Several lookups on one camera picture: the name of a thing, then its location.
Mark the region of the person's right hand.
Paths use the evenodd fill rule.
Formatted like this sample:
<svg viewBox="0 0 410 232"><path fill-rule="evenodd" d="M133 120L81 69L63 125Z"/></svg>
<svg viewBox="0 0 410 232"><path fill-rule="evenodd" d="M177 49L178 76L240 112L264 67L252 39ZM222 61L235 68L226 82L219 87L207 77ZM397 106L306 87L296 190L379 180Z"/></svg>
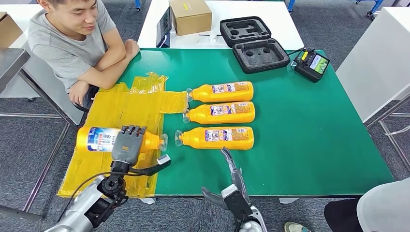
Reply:
<svg viewBox="0 0 410 232"><path fill-rule="evenodd" d="M137 44L137 41L133 39L128 39L124 43L126 50L126 59L131 61L139 52L140 47Z"/></svg>

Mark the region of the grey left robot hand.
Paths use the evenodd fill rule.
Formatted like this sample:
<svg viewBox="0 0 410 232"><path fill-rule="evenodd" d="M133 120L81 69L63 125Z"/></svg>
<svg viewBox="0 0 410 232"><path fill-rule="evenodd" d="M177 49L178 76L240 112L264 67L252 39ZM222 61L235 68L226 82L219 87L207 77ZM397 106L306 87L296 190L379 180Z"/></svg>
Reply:
<svg viewBox="0 0 410 232"><path fill-rule="evenodd" d="M111 151L113 161L120 161L134 166L137 164L146 126L122 126Z"/></svg>

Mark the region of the person's left hand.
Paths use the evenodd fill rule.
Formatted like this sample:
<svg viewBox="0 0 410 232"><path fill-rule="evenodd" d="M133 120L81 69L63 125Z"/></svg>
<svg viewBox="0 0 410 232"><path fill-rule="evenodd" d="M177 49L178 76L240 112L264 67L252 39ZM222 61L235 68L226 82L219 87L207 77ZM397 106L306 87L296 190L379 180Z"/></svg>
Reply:
<svg viewBox="0 0 410 232"><path fill-rule="evenodd" d="M78 104L82 107L85 107L84 97L86 96L90 84L87 82L78 80L74 83L69 89L69 99L72 103Z"/></svg>

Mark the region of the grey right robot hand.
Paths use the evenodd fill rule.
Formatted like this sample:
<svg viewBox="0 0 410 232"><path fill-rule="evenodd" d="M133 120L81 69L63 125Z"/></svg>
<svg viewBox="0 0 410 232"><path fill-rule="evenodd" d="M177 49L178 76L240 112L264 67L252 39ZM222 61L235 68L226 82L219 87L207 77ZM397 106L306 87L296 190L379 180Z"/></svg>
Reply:
<svg viewBox="0 0 410 232"><path fill-rule="evenodd" d="M242 176L242 171L236 167L236 164L234 162L234 159L232 157L232 154L230 150L227 147L223 147L220 150L221 154L225 157L226 162L228 163L228 167L230 169L231 173L231 179L232 179L232 184L237 187L239 190L241 196L244 198L245 202L250 205L250 200L249 196L246 190L246 186L244 183L244 179ZM228 210L228 206L226 205L225 201L223 200L223 196L219 196L217 194L214 194L210 192L206 187L201 188L203 196L211 201L212 203L220 206L224 210Z"/></svg>

